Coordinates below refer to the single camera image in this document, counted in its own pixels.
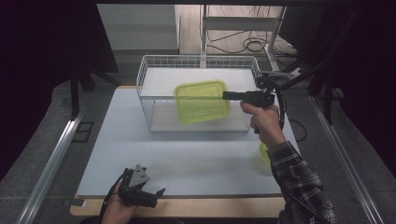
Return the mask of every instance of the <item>black curtain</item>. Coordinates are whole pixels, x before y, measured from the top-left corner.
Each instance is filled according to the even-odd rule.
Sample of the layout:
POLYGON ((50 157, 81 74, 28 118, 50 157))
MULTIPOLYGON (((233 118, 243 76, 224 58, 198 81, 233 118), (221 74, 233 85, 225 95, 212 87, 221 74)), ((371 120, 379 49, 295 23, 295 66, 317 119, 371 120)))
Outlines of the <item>black curtain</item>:
POLYGON ((337 54, 333 71, 345 95, 341 107, 396 176, 395 15, 390 1, 368 2, 337 54))
POLYGON ((71 2, 0 3, 1 178, 73 67, 118 72, 96 5, 71 2))

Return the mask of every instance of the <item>plaid shirt sleeve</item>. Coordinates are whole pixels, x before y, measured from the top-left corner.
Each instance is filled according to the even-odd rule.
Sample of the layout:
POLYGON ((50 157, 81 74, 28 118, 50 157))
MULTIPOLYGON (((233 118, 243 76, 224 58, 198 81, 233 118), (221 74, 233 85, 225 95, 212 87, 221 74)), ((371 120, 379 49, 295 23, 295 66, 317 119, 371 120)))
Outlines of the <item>plaid shirt sleeve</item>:
MULTIPOLYGON (((290 142, 268 149, 273 174, 281 188, 287 189, 329 223, 338 223, 332 202, 323 194, 318 171, 304 161, 290 142)), ((290 223, 321 223, 288 194, 285 198, 285 212, 290 223)))

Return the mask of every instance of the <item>metal rail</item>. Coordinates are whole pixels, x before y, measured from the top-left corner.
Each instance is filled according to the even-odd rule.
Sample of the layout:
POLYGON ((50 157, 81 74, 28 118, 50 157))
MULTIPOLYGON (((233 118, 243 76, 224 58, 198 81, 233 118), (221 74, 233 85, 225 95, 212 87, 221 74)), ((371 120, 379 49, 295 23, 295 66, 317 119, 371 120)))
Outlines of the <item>metal rail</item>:
POLYGON ((338 157, 338 160, 341 162, 344 171, 346 172, 346 176, 349 179, 349 182, 352 188, 355 190, 355 193, 361 202, 361 206, 366 213, 366 216, 370 220, 370 223, 384 223, 381 216, 378 213, 378 209, 376 208, 375 202, 370 195, 370 192, 363 184, 358 172, 352 164, 352 161, 347 155, 347 151, 344 148, 341 140, 338 137, 337 132, 335 131, 332 125, 329 125, 327 120, 325 119, 323 113, 323 108, 318 101, 317 96, 309 96, 311 103, 314 105, 314 108, 318 114, 318 118, 320 123, 322 124, 325 133, 328 135, 332 148, 334 149, 335 154, 338 157))
POLYGON ((61 138, 58 141, 55 149, 53 150, 46 167, 41 173, 40 178, 35 184, 28 201, 26 202, 24 208, 21 211, 20 216, 16 223, 32 223, 35 220, 35 215, 40 208, 44 197, 47 194, 50 184, 52 183, 53 177, 55 177, 56 172, 64 158, 64 154, 72 141, 73 135, 81 121, 81 118, 85 112, 86 104, 82 104, 77 117, 74 120, 69 120, 61 138))

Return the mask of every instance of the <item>gray floor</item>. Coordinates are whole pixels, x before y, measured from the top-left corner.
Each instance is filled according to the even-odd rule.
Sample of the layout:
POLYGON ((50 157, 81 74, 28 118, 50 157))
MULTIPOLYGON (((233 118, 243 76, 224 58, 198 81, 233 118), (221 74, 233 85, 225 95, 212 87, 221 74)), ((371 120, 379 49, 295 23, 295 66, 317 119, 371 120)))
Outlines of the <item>gray floor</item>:
MULTIPOLYGON (((282 50, 288 49, 288 46, 281 46, 283 46, 282 50)), ((110 75, 123 85, 134 85, 143 55, 178 54, 178 51, 123 50, 114 53, 120 73, 110 75)), ((270 69, 265 57, 258 57, 258 60, 261 70, 270 69)), ((92 133, 87 142, 73 142, 67 149, 34 223, 79 223, 84 218, 70 215, 70 203, 77 191, 79 181, 115 90, 114 86, 101 78, 92 77, 96 84, 95 90, 92 92, 80 90, 81 97, 89 98, 89 105, 82 121, 93 122, 92 133)), ((282 83, 287 80, 287 78, 281 78, 277 82, 282 83)), ((308 83, 309 79, 283 91, 288 102, 287 113, 289 118, 299 121, 307 130, 307 137, 298 143, 302 155, 321 173, 325 193, 333 201, 341 223, 370 223, 307 95, 306 87, 308 83)), ((50 158, 52 150, 55 149, 66 123, 70 120, 70 115, 70 85, 66 82, 54 89, 52 104, 46 117, 43 118, 14 166, 0 182, 0 223, 15 223, 17 220, 50 158)), ((333 127, 338 133, 357 173, 373 197, 384 223, 395 223, 395 178, 380 160, 375 150, 345 115, 338 102, 332 104, 332 119, 333 127)), ((292 122, 291 126, 296 139, 304 137, 304 131, 300 125, 292 122)), ((86 137, 84 134, 77 133, 74 137, 75 140, 84 139, 86 137)), ((216 219, 211 221, 213 223, 274 223, 273 220, 262 219, 216 219)), ((186 223, 200 222, 209 223, 208 220, 189 219, 186 221, 186 223)))

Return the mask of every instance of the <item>green object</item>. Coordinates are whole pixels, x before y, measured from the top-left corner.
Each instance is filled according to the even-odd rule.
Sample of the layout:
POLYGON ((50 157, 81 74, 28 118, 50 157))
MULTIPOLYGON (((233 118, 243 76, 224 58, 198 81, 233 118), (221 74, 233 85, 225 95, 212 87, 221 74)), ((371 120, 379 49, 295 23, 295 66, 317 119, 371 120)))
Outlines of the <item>green object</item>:
POLYGON ((178 119, 182 123, 194 123, 221 119, 231 113, 230 101, 222 100, 227 86, 221 80, 181 84, 175 87, 178 119))
POLYGON ((259 150, 262 153, 262 158, 264 159, 265 162, 270 162, 270 158, 268 157, 268 147, 264 143, 260 143, 259 145, 259 150))

